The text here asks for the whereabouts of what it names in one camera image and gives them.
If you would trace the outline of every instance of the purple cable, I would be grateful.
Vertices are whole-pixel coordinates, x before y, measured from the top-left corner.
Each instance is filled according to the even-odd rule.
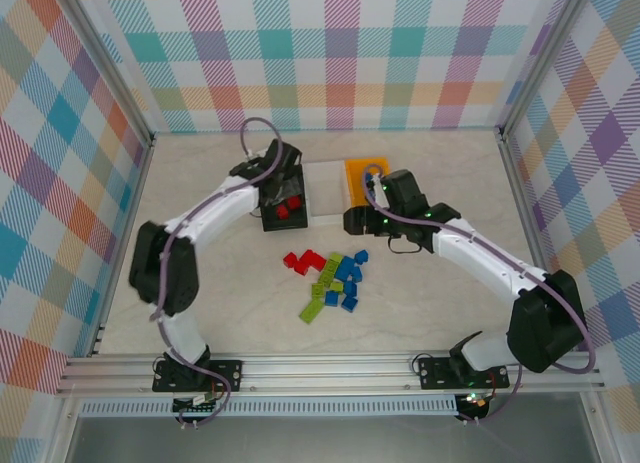
[[[280,132],[278,132],[277,128],[269,120],[266,120],[264,118],[260,118],[258,116],[254,116],[254,117],[247,118],[246,120],[244,120],[242,122],[242,125],[240,126],[240,145],[242,146],[242,149],[243,149],[245,155],[248,157],[249,156],[249,151],[247,150],[247,145],[245,144],[245,141],[244,141],[244,134],[245,134],[245,131],[247,129],[247,125],[252,121],[258,121],[260,123],[264,123],[269,128],[271,128],[273,130],[273,132],[275,133],[275,135],[276,135],[276,139],[278,140],[278,151],[276,153],[276,158],[273,160],[273,163],[271,163],[271,166],[269,166],[269,168],[267,168],[267,170],[264,173],[262,173],[261,175],[255,177],[255,178],[252,178],[251,180],[245,181],[243,183],[240,183],[239,185],[232,186],[230,188],[226,188],[226,189],[224,189],[222,191],[219,191],[217,193],[214,193],[213,195],[211,195],[208,198],[206,198],[202,203],[200,203],[193,210],[191,210],[191,212],[180,223],[178,223],[176,228],[169,235],[169,238],[167,239],[167,242],[165,243],[164,248],[162,249],[162,258],[160,260],[160,291],[159,291],[159,295],[158,295],[158,301],[156,303],[156,311],[151,315],[150,320],[151,321],[153,321],[153,320],[157,321],[158,329],[160,330],[160,336],[162,336],[162,340],[169,347],[169,352],[171,353],[171,356],[174,359],[176,359],[177,361],[182,363],[184,366],[187,366],[187,367],[191,368],[192,370],[195,370],[195,371],[197,371],[199,373],[202,373],[204,375],[207,375],[207,376],[210,376],[212,378],[216,378],[216,379],[220,380],[224,384],[225,389],[226,389],[224,401],[220,405],[218,405],[218,407],[213,411],[213,413],[211,413],[211,415],[209,415],[208,417],[206,417],[205,419],[200,421],[199,424],[185,422],[182,419],[182,412],[180,412],[178,414],[178,420],[180,421],[180,423],[182,423],[183,427],[189,427],[189,428],[196,428],[197,429],[198,426],[206,425],[211,420],[213,420],[224,409],[224,407],[227,406],[227,403],[229,402],[229,399],[231,398],[231,385],[229,384],[229,381],[224,376],[222,376],[222,375],[220,375],[218,373],[215,373],[213,371],[209,371],[209,370],[206,370],[204,368],[200,368],[199,366],[194,365],[193,363],[191,363],[188,360],[186,360],[182,355],[177,353],[173,349],[173,347],[171,346],[171,341],[169,340],[169,336],[167,335],[166,329],[164,327],[163,318],[162,318],[162,316],[164,315],[164,313],[162,312],[162,308],[164,307],[164,303],[165,303],[166,298],[167,298],[167,271],[168,271],[168,264],[169,264],[169,256],[171,255],[171,247],[173,246],[173,242],[177,238],[178,233],[180,233],[180,230],[182,230],[184,228],[184,225],[186,223],[188,223],[188,221],[191,218],[196,216],[204,208],[209,206],[211,203],[213,203],[214,201],[216,201],[220,197],[223,197],[223,196],[225,196],[225,195],[227,195],[229,193],[232,193],[234,191],[240,190],[242,188],[246,188],[249,185],[253,185],[255,183],[258,183],[258,182],[264,180],[271,173],[273,173],[275,171],[276,167],[280,163],[280,159],[282,158],[283,145],[282,145],[282,137],[280,136]]]
[[[591,370],[593,370],[593,368],[594,368],[594,366],[596,364],[596,354],[595,354],[595,349],[594,349],[594,346],[593,346],[593,341],[591,340],[591,335],[589,335],[589,331],[587,330],[587,327],[584,325],[584,323],[582,322],[582,320],[580,319],[578,314],[575,312],[575,310],[573,308],[571,308],[571,305],[569,305],[569,303],[562,296],[560,296],[557,291],[555,291],[553,288],[551,288],[545,282],[543,282],[540,279],[536,278],[534,275],[531,275],[530,273],[528,273],[525,268],[521,267],[517,262],[513,261],[507,255],[503,254],[502,251],[500,251],[499,249],[494,248],[493,245],[491,245],[488,241],[485,241],[484,239],[479,238],[476,235],[472,235],[468,231],[462,230],[460,228],[456,228],[455,226],[448,225],[446,223],[439,223],[437,221],[417,220],[417,219],[414,219],[414,218],[405,218],[403,216],[396,215],[396,214],[391,213],[390,211],[384,209],[378,203],[376,203],[375,198],[371,197],[371,195],[369,194],[369,191],[367,189],[367,181],[366,181],[367,180],[367,174],[369,173],[369,170],[371,170],[371,169],[376,169],[378,171],[378,173],[380,174],[380,177],[384,176],[384,171],[383,171],[382,167],[380,165],[376,165],[374,163],[374,164],[368,165],[363,170],[362,178],[360,180],[360,184],[362,186],[362,189],[364,190],[364,196],[367,199],[367,201],[369,202],[369,204],[371,206],[373,206],[377,211],[382,213],[384,216],[386,216],[387,218],[391,218],[392,220],[396,220],[396,221],[399,221],[401,223],[406,223],[406,224],[409,224],[409,225],[435,226],[436,228],[441,228],[443,230],[448,230],[448,231],[451,231],[453,233],[457,233],[458,235],[460,235],[460,236],[462,236],[464,238],[473,239],[474,243],[477,243],[479,246],[481,246],[482,248],[487,250],[489,253],[491,253],[493,256],[498,258],[500,261],[506,263],[513,270],[520,272],[523,277],[527,278],[529,281],[531,281],[531,282],[535,283],[536,285],[538,285],[540,288],[542,288],[544,291],[546,291],[549,295],[551,295],[558,303],[560,303],[560,305],[565,309],[565,311],[569,314],[569,316],[571,317],[573,322],[576,324],[576,326],[580,330],[580,333],[582,334],[582,337],[584,338],[584,341],[585,341],[585,343],[587,345],[587,351],[589,352],[589,361],[587,362],[587,365],[584,368],[571,368],[571,367],[562,365],[560,363],[554,363],[553,365],[556,368],[559,368],[561,370],[566,371],[567,373],[573,373],[573,374],[577,374],[577,375],[582,375],[582,374],[585,374],[585,373],[589,373]],[[509,394],[509,397],[507,398],[505,403],[500,408],[498,408],[496,411],[494,411],[490,416],[494,416],[494,415],[499,414],[499,413],[502,412],[502,410],[507,406],[509,401],[517,393],[521,381],[522,381],[522,365],[519,365],[518,378],[517,378],[517,381],[516,381],[516,383],[514,385],[513,391]],[[466,415],[462,415],[461,414],[461,416],[463,418],[471,419]]]

